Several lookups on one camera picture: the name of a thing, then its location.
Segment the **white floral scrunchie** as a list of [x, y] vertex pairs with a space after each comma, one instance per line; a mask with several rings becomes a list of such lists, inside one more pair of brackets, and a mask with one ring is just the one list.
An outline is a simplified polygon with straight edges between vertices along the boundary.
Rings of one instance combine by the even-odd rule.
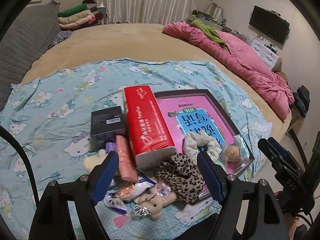
[[197, 155], [200, 153], [201, 147], [204, 147], [204, 151], [214, 163], [219, 159], [222, 148], [216, 138], [209, 136], [203, 130], [200, 130], [199, 133], [188, 132], [185, 135], [182, 146], [183, 153], [195, 165], [197, 165]]

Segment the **dark clothing pile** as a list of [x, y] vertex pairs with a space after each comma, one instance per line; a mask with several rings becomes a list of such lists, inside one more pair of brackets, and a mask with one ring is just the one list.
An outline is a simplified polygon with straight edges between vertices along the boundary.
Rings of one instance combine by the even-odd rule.
[[309, 90], [304, 85], [302, 85], [297, 89], [296, 92], [293, 93], [293, 96], [295, 99], [294, 106], [296, 107], [301, 117], [305, 118], [310, 107]]

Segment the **white purple wipes packet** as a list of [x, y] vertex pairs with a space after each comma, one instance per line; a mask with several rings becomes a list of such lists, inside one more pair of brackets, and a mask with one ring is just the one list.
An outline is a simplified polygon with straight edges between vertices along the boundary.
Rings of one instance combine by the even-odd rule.
[[143, 194], [147, 189], [155, 186], [157, 181], [146, 175], [140, 174], [138, 182], [112, 181], [113, 184], [107, 190], [103, 198], [104, 204], [111, 210], [121, 214], [128, 214], [127, 205]]

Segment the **red tissue pack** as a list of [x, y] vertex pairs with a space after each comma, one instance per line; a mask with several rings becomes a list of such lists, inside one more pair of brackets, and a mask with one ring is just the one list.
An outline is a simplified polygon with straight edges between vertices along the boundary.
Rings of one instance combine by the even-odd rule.
[[124, 88], [129, 141], [136, 167], [148, 170], [176, 153], [176, 146], [148, 85]]

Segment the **small beige bear plush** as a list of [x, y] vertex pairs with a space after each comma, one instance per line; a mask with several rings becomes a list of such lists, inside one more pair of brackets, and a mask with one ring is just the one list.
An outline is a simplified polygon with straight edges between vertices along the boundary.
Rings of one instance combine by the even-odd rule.
[[135, 217], [150, 217], [157, 220], [161, 217], [163, 209], [177, 199], [174, 191], [161, 192], [157, 187], [153, 187], [134, 200], [133, 214]]

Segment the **white pleated curtain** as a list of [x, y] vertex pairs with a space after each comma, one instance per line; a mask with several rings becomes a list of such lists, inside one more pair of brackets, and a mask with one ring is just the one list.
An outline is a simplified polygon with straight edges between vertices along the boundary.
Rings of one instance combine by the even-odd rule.
[[158, 23], [185, 20], [193, 0], [96, 0], [112, 23]]

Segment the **grey quilted sofa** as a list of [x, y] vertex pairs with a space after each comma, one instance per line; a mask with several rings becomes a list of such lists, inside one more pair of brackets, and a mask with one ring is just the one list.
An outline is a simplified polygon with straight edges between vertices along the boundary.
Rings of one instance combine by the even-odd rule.
[[11, 85], [23, 80], [60, 31], [59, 6], [51, 1], [24, 8], [1, 40], [1, 109], [11, 94]]

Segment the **pink towel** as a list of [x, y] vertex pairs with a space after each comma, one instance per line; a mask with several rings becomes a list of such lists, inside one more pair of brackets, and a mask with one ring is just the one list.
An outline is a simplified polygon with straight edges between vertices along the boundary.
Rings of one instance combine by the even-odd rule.
[[138, 182], [138, 173], [131, 161], [127, 140], [122, 135], [116, 135], [116, 151], [119, 157], [119, 173], [124, 181]]

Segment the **white drawer cabinet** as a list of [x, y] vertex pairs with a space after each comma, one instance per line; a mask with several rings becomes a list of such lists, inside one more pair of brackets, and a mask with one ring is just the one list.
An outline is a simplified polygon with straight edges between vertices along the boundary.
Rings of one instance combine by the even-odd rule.
[[249, 42], [249, 46], [255, 51], [255, 53], [264, 61], [268, 68], [274, 71], [280, 65], [280, 57], [272, 50], [268, 49], [257, 39], [252, 39]]

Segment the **dark framed pink tray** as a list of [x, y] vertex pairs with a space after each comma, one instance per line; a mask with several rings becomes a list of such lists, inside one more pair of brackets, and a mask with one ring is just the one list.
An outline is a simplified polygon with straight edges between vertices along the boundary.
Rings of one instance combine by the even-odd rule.
[[[182, 146], [188, 132], [199, 133], [203, 130], [216, 138], [221, 148], [225, 140], [233, 144], [233, 137], [240, 134], [231, 118], [208, 90], [157, 92], [155, 97], [175, 143], [176, 153], [185, 155]], [[226, 173], [238, 176], [254, 160], [249, 148], [248, 151], [250, 161], [247, 163], [233, 166], [224, 164], [219, 157], [214, 164], [220, 165]], [[197, 200], [206, 196], [205, 190], [206, 185]]]

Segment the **black wall television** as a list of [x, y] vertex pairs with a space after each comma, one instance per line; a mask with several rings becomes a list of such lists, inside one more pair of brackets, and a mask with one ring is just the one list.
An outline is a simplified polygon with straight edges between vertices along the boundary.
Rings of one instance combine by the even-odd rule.
[[278, 14], [256, 5], [251, 13], [249, 25], [281, 44], [286, 41], [290, 32], [289, 22]]

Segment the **pink quilted comforter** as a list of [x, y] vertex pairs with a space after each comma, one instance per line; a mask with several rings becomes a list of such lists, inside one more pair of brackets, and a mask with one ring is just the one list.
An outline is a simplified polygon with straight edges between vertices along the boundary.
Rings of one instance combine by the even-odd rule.
[[272, 72], [246, 42], [230, 33], [216, 31], [227, 44], [228, 50], [221, 48], [200, 29], [190, 26], [187, 22], [172, 22], [163, 28], [163, 33], [202, 49], [246, 81], [273, 109], [278, 118], [284, 121], [289, 114], [290, 105], [294, 104], [293, 92], [286, 81]]

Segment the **leopard print scrunchie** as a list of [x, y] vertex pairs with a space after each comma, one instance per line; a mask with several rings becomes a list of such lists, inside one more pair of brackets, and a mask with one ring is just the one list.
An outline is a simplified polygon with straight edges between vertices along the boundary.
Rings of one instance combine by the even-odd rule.
[[189, 205], [197, 201], [205, 185], [198, 166], [180, 153], [164, 158], [157, 167], [156, 176], [173, 189], [180, 201]]

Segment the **purple fabric scrunchie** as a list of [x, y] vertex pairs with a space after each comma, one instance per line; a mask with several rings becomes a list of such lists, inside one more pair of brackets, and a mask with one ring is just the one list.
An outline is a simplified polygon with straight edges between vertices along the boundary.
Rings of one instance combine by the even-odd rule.
[[105, 151], [107, 154], [110, 152], [116, 152], [117, 151], [117, 146], [115, 142], [107, 142], [105, 146]]

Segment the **hello kitty blue sheet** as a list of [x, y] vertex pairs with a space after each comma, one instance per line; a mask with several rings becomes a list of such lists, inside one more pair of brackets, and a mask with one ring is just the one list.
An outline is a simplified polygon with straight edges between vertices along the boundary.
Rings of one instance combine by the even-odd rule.
[[[87, 63], [63, 69], [24, 85], [11, 85], [12, 93], [1, 111], [1, 126], [23, 147], [42, 193], [50, 180], [75, 181], [87, 172], [85, 157], [91, 152], [91, 112], [123, 105], [123, 89], [148, 85], [153, 92], [207, 89], [229, 114], [251, 148], [255, 160], [240, 176], [252, 180], [262, 162], [260, 138], [271, 134], [258, 106], [248, 94], [211, 62], [143, 62], [119, 59]], [[194, 208], [176, 202], [164, 209], [161, 218], [131, 218], [109, 209], [103, 202], [97, 212], [111, 239], [174, 239], [221, 207], [212, 198], [201, 201], [191, 222]], [[1, 216], [17, 239], [28, 239], [36, 210], [25, 165], [16, 151], [1, 138]]]

